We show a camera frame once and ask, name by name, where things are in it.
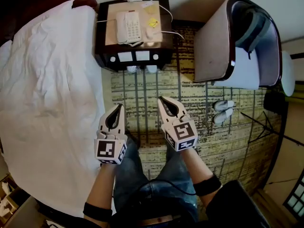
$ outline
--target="floor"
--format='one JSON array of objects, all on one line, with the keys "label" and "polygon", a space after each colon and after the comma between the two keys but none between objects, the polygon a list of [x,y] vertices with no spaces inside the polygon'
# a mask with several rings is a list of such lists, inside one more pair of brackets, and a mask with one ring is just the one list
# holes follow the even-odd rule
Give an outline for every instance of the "floor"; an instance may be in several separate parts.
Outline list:
[{"label": "floor", "polygon": [[[175,53],[171,64],[157,74],[144,71],[129,74],[112,73],[113,103],[122,103],[126,110],[127,128],[141,139],[140,157],[144,173],[155,178],[165,164],[165,140],[157,98],[169,96],[181,101],[196,123],[199,133],[197,149],[202,160],[220,178],[222,183],[239,179],[251,193],[263,180],[277,143],[272,134],[256,142],[262,127],[246,119],[243,112],[265,122],[263,100],[265,88],[245,90],[193,83],[193,39],[197,28],[175,25],[185,40],[174,37]],[[217,100],[235,102],[233,115],[216,126],[212,104]],[[280,130],[281,117],[265,110],[273,128]]]}]

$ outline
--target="forearm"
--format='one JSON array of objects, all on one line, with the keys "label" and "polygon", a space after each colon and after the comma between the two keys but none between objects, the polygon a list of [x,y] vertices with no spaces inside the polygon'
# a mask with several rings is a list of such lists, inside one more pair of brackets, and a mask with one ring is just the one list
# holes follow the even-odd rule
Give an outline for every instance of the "forearm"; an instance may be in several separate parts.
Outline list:
[{"label": "forearm", "polygon": [[[115,178],[116,165],[103,164],[96,177],[95,183],[91,189],[91,192],[86,202],[95,207],[103,209],[111,209],[112,193]],[[85,219],[88,219],[101,227],[106,227],[106,222],[94,220],[85,215]]]},{"label": "forearm", "polygon": [[[187,166],[188,172],[192,179],[193,184],[200,183],[202,181],[208,180],[213,176],[212,171],[196,153],[195,149],[188,148],[180,152],[184,162]],[[210,201],[213,199],[215,194],[218,192],[216,190],[213,193],[207,194],[205,196],[199,197],[205,207],[208,206]]]}]

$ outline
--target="wrist strap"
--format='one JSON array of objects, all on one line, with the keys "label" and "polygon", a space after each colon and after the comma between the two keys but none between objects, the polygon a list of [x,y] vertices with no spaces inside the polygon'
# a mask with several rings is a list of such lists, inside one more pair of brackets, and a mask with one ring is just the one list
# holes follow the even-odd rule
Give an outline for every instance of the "wrist strap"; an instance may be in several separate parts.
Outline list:
[{"label": "wrist strap", "polygon": [[112,217],[111,209],[99,208],[89,203],[85,203],[83,213],[92,219],[96,219],[102,222],[109,222]]},{"label": "wrist strap", "polygon": [[195,189],[196,195],[205,196],[219,189],[221,185],[222,184],[220,183],[218,177],[214,174],[208,180],[194,184],[193,187]]}]

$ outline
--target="white telephone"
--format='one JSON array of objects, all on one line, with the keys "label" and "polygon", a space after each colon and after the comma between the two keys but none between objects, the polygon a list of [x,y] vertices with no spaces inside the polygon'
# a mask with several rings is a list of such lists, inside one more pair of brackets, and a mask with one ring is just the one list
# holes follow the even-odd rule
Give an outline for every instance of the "white telephone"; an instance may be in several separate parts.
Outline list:
[{"label": "white telephone", "polygon": [[139,14],[136,11],[116,13],[118,44],[134,43],[142,40]]}]

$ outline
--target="black and white marker cube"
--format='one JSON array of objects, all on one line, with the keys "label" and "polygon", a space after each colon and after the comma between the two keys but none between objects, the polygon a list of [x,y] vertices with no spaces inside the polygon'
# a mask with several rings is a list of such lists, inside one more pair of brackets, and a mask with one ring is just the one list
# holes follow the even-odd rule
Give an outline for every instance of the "black and white marker cube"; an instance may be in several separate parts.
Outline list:
[{"label": "black and white marker cube", "polygon": [[104,164],[121,164],[127,150],[125,140],[95,139],[95,158]]},{"label": "black and white marker cube", "polygon": [[165,132],[166,140],[176,151],[185,150],[196,145],[198,133],[193,120],[175,125],[172,122],[168,122],[163,124],[161,128]]}]

